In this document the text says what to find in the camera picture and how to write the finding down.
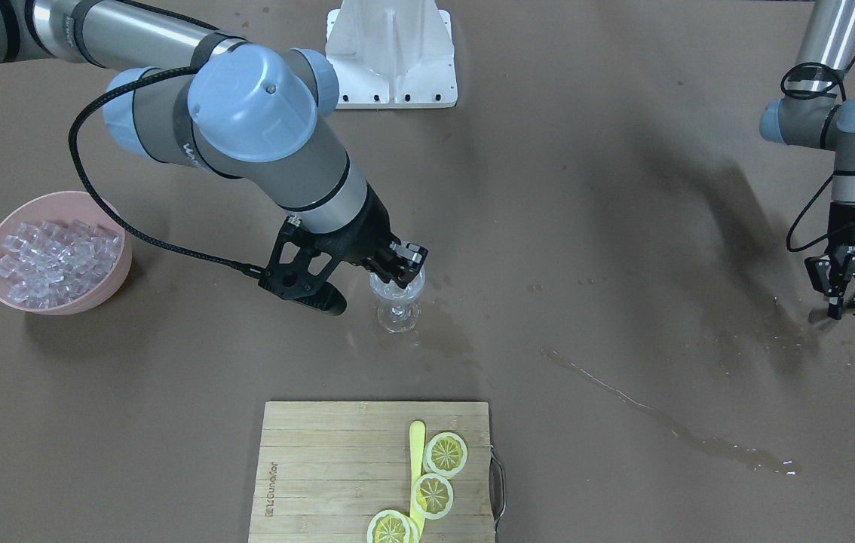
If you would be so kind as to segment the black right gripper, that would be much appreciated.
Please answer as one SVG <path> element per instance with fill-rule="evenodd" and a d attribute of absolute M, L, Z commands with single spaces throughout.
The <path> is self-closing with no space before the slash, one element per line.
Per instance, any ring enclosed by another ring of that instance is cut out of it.
<path fill-rule="evenodd" d="M 314 236 L 311 256 L 363 267 L 375 287 L 394 283 L 404 290 L 424 267 L 428 249 L 399 240 L 391 230 L 390 216 L 375 189 L 366 189 L 366 199 L 355 219 L 330 234 Z"/>

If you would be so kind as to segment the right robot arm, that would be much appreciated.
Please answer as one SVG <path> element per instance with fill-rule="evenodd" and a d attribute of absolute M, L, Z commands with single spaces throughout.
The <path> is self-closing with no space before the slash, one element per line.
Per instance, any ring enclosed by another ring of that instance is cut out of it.
<path fill-rule="evenodd" d="M 285 210 L 269 263 L 234 264 L 263 289 L 304 300 L 341 262 L 407 287 L 423 268 L 326 123 L 340 83 L 320 52 L 134 1 L 0 1 L 0 64 L 44 58 L 118 72 L 93 108 L 125 150 L 249 179 Z"/>

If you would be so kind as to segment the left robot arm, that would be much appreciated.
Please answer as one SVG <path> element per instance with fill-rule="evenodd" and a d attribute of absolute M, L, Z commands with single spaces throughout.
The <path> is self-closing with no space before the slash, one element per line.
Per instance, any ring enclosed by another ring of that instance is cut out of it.
<path fill-rule="evenodd" d="M 804 261 L 814 291 L 826 299 L 828 323 L 855 317 L 855 97 L 844 80 L 855 64 L 855 1 L 817 1 L 793 66 L 780 79 L 780 97 L 759 124 L 772 143 L 833 152 L 825 250 Z"/>

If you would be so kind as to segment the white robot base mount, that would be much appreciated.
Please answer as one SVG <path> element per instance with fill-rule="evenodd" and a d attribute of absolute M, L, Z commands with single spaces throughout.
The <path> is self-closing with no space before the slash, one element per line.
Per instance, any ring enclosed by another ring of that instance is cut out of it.
<path fill-rule="evenodd" d="M 452 18 L 436 2 L 344 1 L 328 11 L 325 30 L 338 109 L 458 103 Z"/>

